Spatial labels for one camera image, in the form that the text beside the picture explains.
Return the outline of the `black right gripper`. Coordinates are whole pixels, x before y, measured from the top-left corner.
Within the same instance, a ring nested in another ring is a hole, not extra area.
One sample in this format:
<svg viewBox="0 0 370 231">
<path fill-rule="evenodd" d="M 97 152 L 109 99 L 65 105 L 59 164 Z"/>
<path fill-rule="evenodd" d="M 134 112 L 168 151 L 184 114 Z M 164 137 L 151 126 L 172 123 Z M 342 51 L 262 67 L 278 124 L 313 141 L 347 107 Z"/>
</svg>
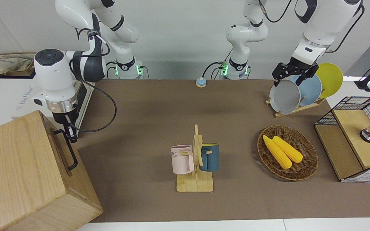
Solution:
<svg viewBox="0 0 370 231">
<path fill-rule="evenodd" d="M 77 110 L 72 110 L 66 113 L 53 113 L 54 120 L 63 125 L 63 129 L 59 129 L 58 131 L 66 132 L 67 138 L 70 143 L 77 142 L 77 134 L 76 129 L 71 126 L 71 124 L 75 127 L 76 120 L 77 120 Z"/>
</svg>

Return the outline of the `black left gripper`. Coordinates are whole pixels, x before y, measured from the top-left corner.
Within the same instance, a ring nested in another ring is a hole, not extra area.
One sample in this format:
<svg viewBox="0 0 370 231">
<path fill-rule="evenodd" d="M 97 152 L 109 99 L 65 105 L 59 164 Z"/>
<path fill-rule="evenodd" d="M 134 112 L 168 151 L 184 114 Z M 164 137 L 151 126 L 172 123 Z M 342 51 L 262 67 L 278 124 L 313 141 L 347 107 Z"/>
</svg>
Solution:
<svg viewBox="0 0 370 231">
<path fill-rule="evenodd" d="M 282 79 L 287 78 L 291 75 L 299 75 L 297 78 L 297 85 L 300 86 L 304 80 L 306 80 L 307 78 L 312 78 L 316 74 L 318 68 L 319 65 L 317 63 L 314 63 L 313 65 L 308 65 L 304 63 L 278 63 L 272 72 L 272 77 L 274 79 L 273 84 L 275 87 L 277 87 Z"/>
</svg>

